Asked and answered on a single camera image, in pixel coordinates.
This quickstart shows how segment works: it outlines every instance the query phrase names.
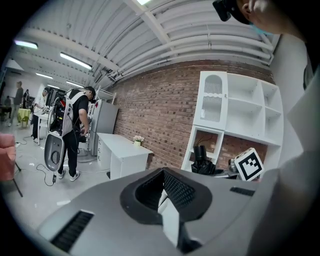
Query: white cabinet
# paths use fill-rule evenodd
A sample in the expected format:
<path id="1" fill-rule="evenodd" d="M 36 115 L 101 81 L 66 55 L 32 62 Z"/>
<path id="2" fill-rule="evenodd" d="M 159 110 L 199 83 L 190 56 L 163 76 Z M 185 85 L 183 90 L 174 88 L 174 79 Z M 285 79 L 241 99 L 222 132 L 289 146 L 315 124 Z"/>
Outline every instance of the white cabinet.
<path id="1" fill-rule="evenodd" d="M 193 124 L 224 130 L 227 110 L 227 72 L 202 71 Z"/>
<path id="2" fill-rule="evenodd" d="M 268 145 L 263 165 L 266 170 L 276 168 L 284 133 L 279 88 L 249 76 L 222 71 L 202 71 L 193 126 L 181 167 L 183 170 L 191 170 L 190 152 L 199 128 L 207 129 L 211 133 L 220 132 L 214 155 L 211 155 L 214 164 L 226 134 Z"/>

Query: white ceiling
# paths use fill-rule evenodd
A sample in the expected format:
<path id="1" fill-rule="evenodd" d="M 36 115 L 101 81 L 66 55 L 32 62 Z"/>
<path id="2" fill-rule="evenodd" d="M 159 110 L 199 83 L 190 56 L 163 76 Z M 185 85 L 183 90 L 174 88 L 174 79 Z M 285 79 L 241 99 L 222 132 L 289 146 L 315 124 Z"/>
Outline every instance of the white ceiling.
<path id="1" fill-rule="evenodd" d="M 67 80 L 106 87 L 157 64 L 194 57 L 240 57 L 268 66 L 279 37 L 261 36 L 233 18 L 222 22 L 212 2 L 151 0 L 142 6 L 136 0 L 52 0 L 16 37 L 38 49 L 15 45 L 11 57 L 27 72 L 52 76 L 50 83 L 64 89 L 71 87 Z M 60 52 L 92 65 L 92 71 Z M 95 84 L 101 69 L 108 75 Z"/>

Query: white panel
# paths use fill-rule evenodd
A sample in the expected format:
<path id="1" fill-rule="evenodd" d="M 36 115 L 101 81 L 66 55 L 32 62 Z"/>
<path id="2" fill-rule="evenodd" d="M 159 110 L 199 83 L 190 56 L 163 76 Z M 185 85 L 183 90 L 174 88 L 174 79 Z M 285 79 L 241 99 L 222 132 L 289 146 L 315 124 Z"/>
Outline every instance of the white panel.
<path id="1" fill-rule="evenodd" d="M 227 73 L 201 71 L 193 124 L 224 130 L 228 110 Z"/>
<path id="2" fill-rule="evenodd" d="M 111 154 L 110 180 L 119 179 L 121 177 L 122 160 L 117 158 L 115 154 Z"/>

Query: black vent grille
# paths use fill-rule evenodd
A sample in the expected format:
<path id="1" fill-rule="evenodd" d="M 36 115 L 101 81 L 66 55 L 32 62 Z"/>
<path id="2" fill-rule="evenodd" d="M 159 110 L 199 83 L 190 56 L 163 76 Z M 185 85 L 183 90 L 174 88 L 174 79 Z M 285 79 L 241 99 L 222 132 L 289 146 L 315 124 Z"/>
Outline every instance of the black vent grille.
<path id="1" fill-rule="evenodd" d="M 79 211 L 51 243 L 61 250 L 68 252 L 93 216 L 92 213 Z"/>

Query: black pants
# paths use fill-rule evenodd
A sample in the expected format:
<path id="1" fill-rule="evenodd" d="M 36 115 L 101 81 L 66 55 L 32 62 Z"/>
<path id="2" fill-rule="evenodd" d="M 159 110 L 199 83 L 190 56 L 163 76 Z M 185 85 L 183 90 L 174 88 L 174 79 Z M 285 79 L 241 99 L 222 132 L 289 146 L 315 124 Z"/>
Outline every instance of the black pants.
<path id="1" fill-rule="evenodd" d="M 79 136 L 80 136 L 80 133 L 78 131 L 74 133 L 73 130 L 63 136 L 64 152 L 62 156 L 62 164 L 60 169 L 58 170 L 59 174 L 62 174 L 62 170 L 64 168 L 66 151 L 68 150 L 69 174 L 71 177 L 76 175 Z"/>
<path id="2" fill-rule="evenodd" d="M 12 111 L 11 107 L 3 108 L 2 111 L 3 111 L 3 113 L 8 113 L 9 112 L 9 118 L 11 118 L 11 111 Z"/>
<path id="3" fill-rule="evenodd" d="M 34 139 L 38 138 L 38 121 L 39 121 L 39 117 L 37 117 L 34 114 L 33 118 L 32 118 L 32 123 L 33 123 L 32 136 L 33 136 Z"/>

